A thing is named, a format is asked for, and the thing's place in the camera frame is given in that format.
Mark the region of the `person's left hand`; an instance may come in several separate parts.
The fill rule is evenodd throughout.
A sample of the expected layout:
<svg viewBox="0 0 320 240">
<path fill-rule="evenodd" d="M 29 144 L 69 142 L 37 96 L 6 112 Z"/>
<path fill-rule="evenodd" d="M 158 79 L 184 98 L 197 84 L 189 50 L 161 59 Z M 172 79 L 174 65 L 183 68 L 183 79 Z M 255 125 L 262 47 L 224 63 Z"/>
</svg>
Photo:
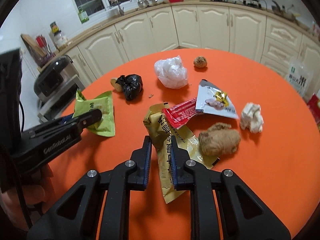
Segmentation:
<svg viewBox="0 0 320 240">
<path fill-rule="evenodd" d="M 57 200 L 52 184 L 53 176 L 52 169 L 47 164 L 41 168 L 41 180 L 37 184 L 22 186 L 27 205 L 42 204 L 44 213 L 51 208 Z M 16 189 L 1 193 L 1 207 L 13 226 L 28 230 Z"/>
</svg>

